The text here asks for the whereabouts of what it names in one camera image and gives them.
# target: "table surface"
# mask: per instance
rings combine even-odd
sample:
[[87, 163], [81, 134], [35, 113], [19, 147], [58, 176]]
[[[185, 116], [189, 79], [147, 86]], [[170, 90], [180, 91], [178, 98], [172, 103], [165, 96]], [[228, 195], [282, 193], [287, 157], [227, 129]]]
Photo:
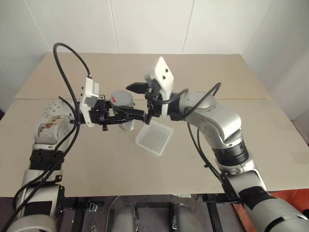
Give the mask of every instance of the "table surface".
[[[122, 88], [122, 84], [125, 86], [127, 82], [142, 81], [146, 66], [157, 57], [111, 54], [82, 56], [89, 68], [95, 71], [92, 73], [96, 73], [94, 80], [101, 84], [100, 92], [107, 96]], [[174, 73], [175, 88], [178, 90], [189, 87], [191, 90], [205, 91], [217, 81], [222, 81], [223, 87], [218, 92], [221, 100], [218, 102], [239, 113], [246, 145], [268, 190], [309, 187], [307, 145], [241, 56], [164, 57]], [[60, 54], [60, 59], [73, 88], [78, 91], [78, 86], [84, 82], [78, 61], [70, 54]], [[138, 62], [141, 63], [142, 72], [138, 69]], [[188, 83], [187, 75], [179, 72], [179, 69], [186, 74], [195, 73], [190, 77], [194, 81]], [[0, 188], [1, 197], [13, 196], [21, 185], [31, 155], [34, 128], [42, 118], [43, 109], [53, 101], [50, 99], [56, 99], [58, 95], [69, 98], [56, 71], [51, 54], [47, 54], [0, 121], [0, 184], [5, 186]], [[209, 78], [200, 78], [207, 76], [206, 72], [211, 73]], [[112, 79], [103, 82], [106, 76]], [[145, 110], [146, 100], [141, 100], [141, 95], [135, 97], [136, 107]], [[88, 128], [82, 125], [77, 142], [63, 164], [61, 184], [66, 187], [66, 196], [223, 192], [220, 183], [203, 167], [186, 123], [173, 122], [168, 118], [154, 120], [174, 129], [160, 157], [135, 144], [135, 138], [143, 127], [142, 122], [136, 121], [135, 129], [127, 132], [120, 130], [117, 125], [109, 126], [108, 132], [102, 132], [100, 126]], [[205, 154], [215, 164], [211, 148], [203, 139], [201, 143]]]

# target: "cable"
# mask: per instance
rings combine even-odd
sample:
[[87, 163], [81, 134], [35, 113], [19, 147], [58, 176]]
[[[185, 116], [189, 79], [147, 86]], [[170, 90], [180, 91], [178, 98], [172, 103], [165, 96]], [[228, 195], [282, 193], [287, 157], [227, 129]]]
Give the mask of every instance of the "cable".
[[178, 100], [178, 99], [181, 97], [182, 94], [187, 93], [188, 91], [189, 91], [189, 89], [188, 89], [188, 88], [185, 88], [185, 89], [183, 89], [180, 93], [176, 94], [175, 96], [171, 97], [171, 98], [168, 99], [168, 100], [161, 101], [161, 100], [157, 100], [157, 99], [155, 99], [155, 98], [152, 98], [152, 101], [155, 102], [155, 103], [157, 103], [157, 104], [160, 104], [160, 105], [170, 104], [170, 103], [172, 103], [172, 102]]
[[115, 199], [113, 200], [113, 202], [111, 203], [111, 205], [110, 205], [110, 207], [109, 207], [109, 209], [108, 209], [107, 219], [106, 219], [106, 226], [105, 226], [105, 232], [107, 232], [108, 218], [109, 218], [109, 216], [110, 216], [111, 208], [112, 208], [112, 206], [114, 205], [115, 201], [116, 201], [119, 197], [121, 197], [121, 196], [115, 197]]
[[187, 126], [188, 126], [188, 130], [189, 130], [189, 133], [190, 133], [190, 136], [191, 136], [191, 139], [193, 141], [193, 144], [195, 146], [195, 148], [197, 149], [199, 155], [201, 156], [201, 158], [203, 159], [203, 161], [205, 162], [206, 164], [206, 167], [209, 167], [209, 169], [211, 170], [211, 172], [214, 174], [214, 176], [216, 178], [219, 179], [219, 172], [215, 169], [215, 167], [213, 167], [213, 165], [209, 162], [209, 160], [206, 158], [205, 154], [203, 153], [203, 151], [201, 151], [199, 148], [198, 148], [198, 145], [194, 139], [194, 136], [192, 134], [192, 130], [191, 130], [191, 127], [190, 127], [190, 124], [187, 123]]
[[[73, 115], [74, 115], [74, 118], [76, 118], [76, 112], [75, 110], [73, 109], [73, 107], [71, 106], [70, 103], [68, 103], [65, 99], [63, 99], [62, 97], [59, 97], [72, 111]], [[76, 124], [74, 124], [73, 126], [73, 129], [72, 131], [74, 131], [76, 129]], [[58, 143], [58, 145], [55, 147], [53, 153], [51, 154], [51, 157], [53, 157], [56, 153], [56, 151], [59, 149], [59, 147], [64, 143], [65, 140], [68, 139], [68, 137], [71, 135], [72, 133], [69, 133], [67, 136], [65, 136], [61, 141], [60, 143]], [[17, 202], [17, 198], [19, 196], [19, 194], [25, 189], [25, 188], [28, 188], [30, 185], [32, 185], [33, 183], [35, 183], [36, 181], [38, 181], [39, 179], [41, 179], [47, 172], [48, 170], [51, 168], [51, 165], [49, 165], [46, 170], [41, 174], [39, 175], [38, 177], [34, 178], [33, 180], [29, 181], [28, 183], [26, 183], [24, 186], [22, 186], [15, 194], [15, 196], [13, 197], [13, 202], [12, 202], [12, 207], [13, 207], [13, 210], [16, 210], [16, 202]]]
[[64, 80], [64, 82], [66, 83], [66, 86], [71, 94], [71, 97], [73, 99], [73, 102], [74, 102], [74, 106], [75, 106], [75, 114], [74, 114], [74, 127], [73, 129], [67, 134], [67, 136], [65, 136], [65, 139], [67, 139], [73, 132], [74, 130], [76, 130], [75, 132], [75, 135], [71, 141], [71, 143], [69, 144], [68, 148], [65, 150], [65, 152], [59, 157], [58, 161], [53, 165], [53, 167], [51, 168], [51, 170], [49, 170], [49, 172], [46, 174], [46, 176], [43, 177], [42, 181], [33, 189], [33, 191], [27, 196], [26, 199], [24, 199], [24, 201], [19, 205], [19, 207], [16, 209], [16, 211], [11, 215], [11, 217], [9, 218], [9, 220], [6, 222], [6, 224], [4, 225], [3, 229], [1, 230], [2, 232], [6, 232], [7, 229], [9, 228], [10, 224], [13, 222], [13, 220], [15, 219], [15, 217], [18, 215], [18, 213], [20, 212], [20, 210], [27, 204], [27, 202], [31, 199], [31, 197], [39, 190], [39, 188], [44, 184], [44, 182], [48, 179], [48, 177], [53, 173], [53, 171], [56, 169], [56, 167], [61, 163], [61, 161], [64, 159], [64, 157], [66, 156], [66, 154], [70, 151], [70, 149], [73, 147], [76, 139], [77, 139], [77, 136], [78, 136], [78, 133], [79, 133], [79, 130], [80, 130], [80, 115], [79, 115], [79, 107], [78, 107], [78, 104], [77, 104], [77, 100], [76, 100], [76, 97], [74, 95], [74, 92], [70, 86], [70, 83], [65, 75], [65, 73], [63, 72], [63, 69], [61, 67], [61, 64], [59, 62], [59, 58], [58, 58], [58, 54], [57, 54], [57, 47], [58, 46], [63, 46], [67, 49], [69, 49], [73, 54], [75, 54], [77, 56], [77, 58], [83, 63], [83, 65], [85, 66], [86, 70], [87, 70], [87, 74], [88, 74], [88, 77], [91, 78], [91, 74], [90, 74], [90, 71], [86, 65], [86, 63], [84, 62], [84, 60], [72, 49], [70, 48], [69, 46], [67, 46], [66, 44], [64, 43], [56, 43], [54, 45], [54, 48], [53, 48], [53, 53], [54, 53], [54, 57], [55, 57], [55, 61], [56, 61], [56, 64], [59, 68], [59, 71], [60, 71], [60, 74]]
[[184, 116], [183, 118], [185, 119], [186, 117], [188, 117], [193, 111], [196, 110], [196, 108], [198, 108], [199, 105], [201, 105], [201, 103], [213, 92], [213, 96], [216, 95], [216, 93], [218, 92], [219, 88], [221, 86], [221, 82], [218, 82], [217, 84], [214, 85], [214, 87], [211, 88], [211, 90], [209, 90], [202, 98], [201, 100], [199, 100], [195, 106], [193, 106]]

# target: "floor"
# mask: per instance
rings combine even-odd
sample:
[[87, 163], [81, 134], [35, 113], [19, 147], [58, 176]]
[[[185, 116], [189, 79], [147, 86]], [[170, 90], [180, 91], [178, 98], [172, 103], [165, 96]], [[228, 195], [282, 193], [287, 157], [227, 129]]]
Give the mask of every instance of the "floor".
[[[114, 197], [94, 197], [93, 201], [104, 201], [105, 205], [96, 212], [86, 212], [84, 218], [83, 232], [104, 232], [108, 208]], [[190, 207], [201, 222], [205, 232], [211, 232], [211, 222], [207, 206], [198, 195], [192, 198], [180, 198], [173, 195], [152, 195], [152, 196], [124, 196], [117, 199], [112, 209], [116, 212], [122, 206], [136, 203], [157, 202], [157, 203], [183, 203]], [[12, 199], [0, 198], [0, 228], [4, 225], [12, 213]], [[234, 208], [231, 204], [218, 205], [218, 212], [224, 232], [243, 232]], [[169, 209], [168, 208], [139, 208], [140, 226], [139, 232], [169, 232]], [[61, 232], [71, 231], [74, 219], [73, 210], [65, 210]]]

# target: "orange object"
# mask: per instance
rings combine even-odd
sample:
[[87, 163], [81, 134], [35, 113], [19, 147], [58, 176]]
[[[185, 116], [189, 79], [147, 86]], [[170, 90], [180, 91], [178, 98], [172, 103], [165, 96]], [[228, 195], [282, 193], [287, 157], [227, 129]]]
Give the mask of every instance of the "orange object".
[[[284, 199], [295, 207], [298, 211], [303, 212], [305, 209], [309, 209], [309, 188], [284, 190], [271, 192], [271, 195]], [[253, 224], [251, 223], [246, 211], [240, 204], [233, 204], [235, 212], [237, 213], [246, 232], [256, 232]]]

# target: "transparent plastic container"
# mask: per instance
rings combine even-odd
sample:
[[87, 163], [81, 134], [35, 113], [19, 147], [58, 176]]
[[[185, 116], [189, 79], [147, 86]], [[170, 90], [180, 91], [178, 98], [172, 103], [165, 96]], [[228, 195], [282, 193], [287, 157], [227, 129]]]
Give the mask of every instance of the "transparent plastic container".
[[135, 143], [147, 151], [161, 156], [173, 131], [173, 128], [151, 120], [150, 125], [145, 125], [141, 129]]

